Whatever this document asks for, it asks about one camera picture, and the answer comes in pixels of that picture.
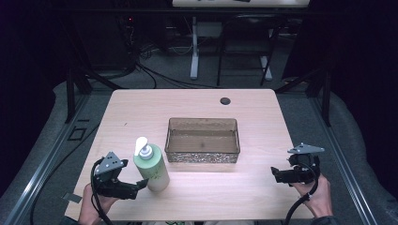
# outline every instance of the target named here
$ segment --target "camera mount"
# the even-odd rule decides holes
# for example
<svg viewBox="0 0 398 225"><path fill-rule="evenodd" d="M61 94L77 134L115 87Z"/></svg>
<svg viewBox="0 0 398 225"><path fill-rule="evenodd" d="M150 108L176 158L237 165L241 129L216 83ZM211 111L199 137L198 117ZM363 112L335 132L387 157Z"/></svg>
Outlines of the camera mount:
<svg viewBox="0 0 398 225"><path fill-rule="evenodd" d="M280 171L271 167L272 174L275 176L277 183L304 183L309 184L317 179L320 175L319 157L313 156L312 153L324 152L325 149L315 147L308 144L300 144L290 150L288 153L293 154L289 159L290 166L293 170Z"/></svg>
<svg viewBox="0 0 398 225"><path fill-rule="evenodd" d="M133 199L137 197L140 189L146 188L148 179L134 184L120 182L117 177L128 164L127 159L120 160L114 152L99 161L99 166L94 172L94 187L99 195L118 199Z"/></svg>

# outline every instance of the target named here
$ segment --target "black wire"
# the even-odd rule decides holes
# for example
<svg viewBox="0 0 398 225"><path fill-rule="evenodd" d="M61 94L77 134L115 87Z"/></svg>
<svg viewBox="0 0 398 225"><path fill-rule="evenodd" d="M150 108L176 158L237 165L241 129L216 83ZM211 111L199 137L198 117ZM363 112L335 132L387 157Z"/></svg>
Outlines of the black wire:
<svg viewBox="0 0 398 225"><path fill-rule="evenodd" d="M152 57L152 51L155 49L155 45L153 43L143 44L140 48L140 57L144 60Z"/></svg>
<svg viewBox="0 0 398 225"><path fill-rule="evenodd" d="M217 87L217 86L204 85L204 84L196 84L196 83L191 83L191 82L182 82L182 81L174 80L174 79L169 78L169 77L166 77L166 76L160 74L159 72L154 71L153 69L148 68L148 67L146 67L146 66L144 66L144 65L142 65L142 64L140 64L140 63L137 63L137 66L138 66L139 68L144 68L144 69L150 71L151 73L153 73L153 74L155 74L155 75L157 75L157 76L160 76L160 77L163 78L163 79L166 79L166 80L169 80L169 81L178 83L179 85L186 85L186 87L188 87L188 88L195 88L195 87L190 87L190 86L188 86L188 85L200 86L200 87L210 87L210 88L220 88L220 87Z"/></svg>
<svg viewBox="0 0 398 225"><path fill-rule="evenodd" d="M316 175L315 171L308 166L305 163L299 163L298 165L307 168L308 170L311 171L311 173L314 175L314 181L315 184L313 185L313 187L311 188L311 190L303 195L301 198L299 198L293 205L292 207L290 207L289 212L287 212L286 218L284 220L283 225L288 225L290 222L290 218L293 216L293 213L296 211L296 209L304 202L309 201L310 197L316 192L316 189L318 188L318 176Z"/></svg>
<svg viewBox="0 0 398 225"><path fill-rule="evenodd" d="M100 206L100 198L97 193L97 188L99 188L100 186L95 187L95 182L94 182L94 171L97 168L97 166L101 164L102 161L103 161L103 158L96 161L93 165L93 168L91 169L90 180L91 180L91 189L93 190L93 195L91 196L91 203L93 204L94 208L97 210L99 217L102 218L106 224L113 225L112 221L108 218L108 216L106 216L105 212L103 211L102 207Z"/></svg>
<svg viewBox="0 0 398 225"><path fill-rule="evenodd" d="M157 82L156 82L156 79L155 79L148 71L146 71L146 69L141 68L141 70L142 70L143 72L145 72L150 78L152 78L152 81L153 81L153 83L154 83L152 89L156 89L156 88L158 87L158 84L157 84Z"/></svg>
<svg viewBox="0 0 398 225"><path fill-rule="evenodd" d="M160 78L164 79L167 83L170 83L171 85L174 85L182 89L195 89L194 87L190 87L184 83L173 83L173 81L169 81L166 77L160 76Z"/></svg>
<svg viewBox="0 0 398 225"><path fill-rule="evenodd" d="M124 69L121 73L119 74L112 74L112 75L101 75L101 77L108 79L108 80L112 80L112 79L116 79L116 78L122 78L122 77L126 77L127 75L131 74L134 70L135 70L135 63L133 63L134 65L127 67L126 69Z"/></svg>
<svg viewBox="0 0 398 225"><path fill-rule="evenodd" d="M33 200L33 203L32 203L32 208L30 209L30 218L29 218L29 220L30 220L30 224L31 225L33 225L34 224L34 213L35 213L35 207L36 207L36 204L37 204L37 202L38 202L38 197L39 197L39 195L40 195L40 193L41 193L41 191L44 189L44 186L47 184L47 182L50 180L50 178L54 175L54 173L58 170L58 168L65 162L65 160L67 160L67 158L72 154L72 153L74 153L75 151L76 151L76 149L78 149L79 147L80 147L80 145L82 145L82 143L84 143L85 142L85 140L87 140L88 139L88 137L90 137L90 135L92 134L92 133L94 133L94 131L98 128L100 126L100 124L97 124L91 131L90 131L90 133L88 133L88 135L85 137L85 138L83 138L82 139L82 141L81 142L79 142L79 144L78 145L76 145L76 147L74 147L56 166L55 166L55 168L50 172L50 174L47 176L47 178L44 180L44 182L43 182L43 184L42 184L42 186L41 186L41 188L38 190L38 194L35 196L35 199Z"/></svg>

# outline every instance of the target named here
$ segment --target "person's arm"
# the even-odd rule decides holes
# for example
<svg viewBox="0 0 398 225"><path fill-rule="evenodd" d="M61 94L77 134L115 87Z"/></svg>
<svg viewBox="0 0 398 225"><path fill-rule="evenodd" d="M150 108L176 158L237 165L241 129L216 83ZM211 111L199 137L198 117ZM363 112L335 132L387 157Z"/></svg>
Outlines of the person's arm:
<svg viewBox="0 0 398 225"><path fill-rule="evenodd" d="M291 185L296 188L301 196L303 196L311 190L314 182L310 184L294 183ZM320 174L316 192L311 196L311 199L304 204L310 209L315 217L315 220L312 223L313 225L340 224L337 218L333 215L331 208L330 182L324 175Z"/></svg>

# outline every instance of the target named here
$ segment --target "pump bottle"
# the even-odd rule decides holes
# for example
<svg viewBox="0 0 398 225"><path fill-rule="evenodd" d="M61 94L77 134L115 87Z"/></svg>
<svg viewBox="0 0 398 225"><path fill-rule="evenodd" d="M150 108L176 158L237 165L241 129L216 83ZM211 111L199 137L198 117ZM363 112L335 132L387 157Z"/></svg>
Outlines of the pump bottle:
<svg viewBox="0 0 398 225"><path fill-rule="evenodd" d="M164 164L160 148L140 137L135 144L134 163L144 179L149 179L147 187L152 191L164 190L170 177Z"/></svg>

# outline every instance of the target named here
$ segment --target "power cable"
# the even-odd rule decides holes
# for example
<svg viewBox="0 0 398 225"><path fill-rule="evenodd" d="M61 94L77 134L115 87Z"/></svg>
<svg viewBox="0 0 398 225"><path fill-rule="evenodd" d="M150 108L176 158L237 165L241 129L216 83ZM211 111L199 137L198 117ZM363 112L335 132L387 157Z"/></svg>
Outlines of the power cable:
<svg viewBox="0 0 398 225"><path fill-rule="evenodd" d="M299 163L298 165L308 169L309 171L311 171L311 173L314 176L314 185L311 188L310 192L308 192L307 194L301 196L301 198L299 198L293 205L292 207L290 207L289 211L287 212L286 218L283 222L283 225L288 225L290 222L290 218L293 216L293 213L296 211L296 209L304 202L309 201L311 199L311 196L315 193L316 189L318 188L318 176L316 175L315 171L308 166L305 163Z"/></svg>
<svg viewBox="0 0 398 225"><path fill-rule="evenodd" d="M146 69L141 68L141 70L142 70L143 72L145 72L145 73L152 79L152 81L153 81L153 83L154 83L154 86L153 86L152 89L156 89L157 86L158 86L157 83L156 83L156 79L155 79L148 71L146 71Z"/></svg>
<svg viewBox="0 0 398 225"><path fill-rule="evenodd" d="M95 171L96 167L101 164L102 161L103 161L103 158L97 160L94 163L93 168L91 169L90 180L91 180L91 189L93 190L93 195L91 196L91 203L93 204L94 208L98 212L99 217L102 218L103 221L107 225L113 225L112 221L108 218L108 216L106 216L105 212L103 211L103 209L100 205L100 198L97 193L97 188L99 188L99 187L95 187L95 182L94 182L94 171Z"/></svg>
<svg viewBox="0 0 398 225"><path fill-rule="evenodd" d="M191 33L191 35L192 35L191 26L190 26L190 24L188 23L186 17L184 17L184 21L185 21L185 24L187 25L187 27L188 27L188 29L190 30L190 33ZM189 53L189 52L191 51L192 48L193 48L193 43L191 43L191 46L189 47L189 49L183 53L183 52L177 52L177 51L175 50L175 47L171 47L171 49L173 50L173 52L175 52L175 53L177 53L177 54L180 54L180 55Z"/></svg>
<svg viewBox="0 0 398 225"><path fill-rule="evenodd" d="M159 77L161 77L161 78L163 78L163 79L166 79L166 80L168 80L168 81L171 81L171 82L174 82L174 83L178 83L178 84L175 84L175 85L185 85L185 87L187 87L187 88L196 88L196 87L191 87L191 86L188 86L188 85L199 86L199 87L207 87L207 88L220 88L220 87L218 87L218 86L211 86L211 85L204 85L204 84L197 84L197 83L191 83L191 82L182 82L182 81L178 81L178 80L169 78L169 77L167 77L167 76L165 76L165 75L162 75L162 74L160 74L159 72L154 71L153 69L148 68L148 67L142 65L141 63L137 63L137 67L146 69L147 71L150 71L151 73L153 73L153 74L155 74L155 75L157 75L157 76L159 76Z"/></svg>
<svg viewBox="0 0 398 225"><path fill-rule="evenodd" d="M143 72L147 73L149 76L151 76L151 74L149 73L149 71L146 70L146 67L140 67L140 69L141 69ZM161 78L164 79L167 83L170 83L171 85L174 85L174 86L176 86L176 87L179 87L179 88L187 88L187 86L178 85L178 84L176 84L176 83L173 83L173 82L171 82L171 81L165 79L164 77L161 77Z"/></svg>
<svg viewBox="0 0 398 225"><path fill-rule="evenodd" d="M131 74L135 70L135 63L133 63L132 66L127 67L124 69L121 73L119 74L113 74L113 75L100 75L101 77L107 79L107 80L112 80L112 79L117 79L117 78L122 78L126 77L127 75Z"/></svg>

